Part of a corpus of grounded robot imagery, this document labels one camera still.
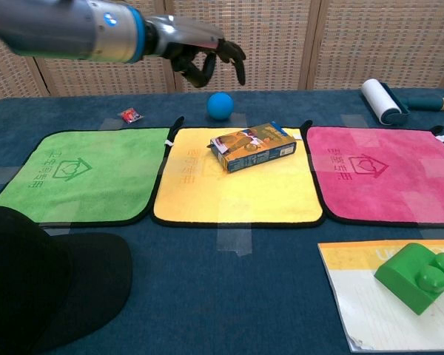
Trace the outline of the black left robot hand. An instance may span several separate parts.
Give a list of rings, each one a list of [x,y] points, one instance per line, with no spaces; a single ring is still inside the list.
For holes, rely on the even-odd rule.
[[[193,87],[205,87],[210,82],[218,59],[235,68],[240,85],[246,83],[246,54],[238,44],[226,40],[219,28],[172,15],[149,16],[144,24],[144,54],[169,60],[173,72],[180,73]]]

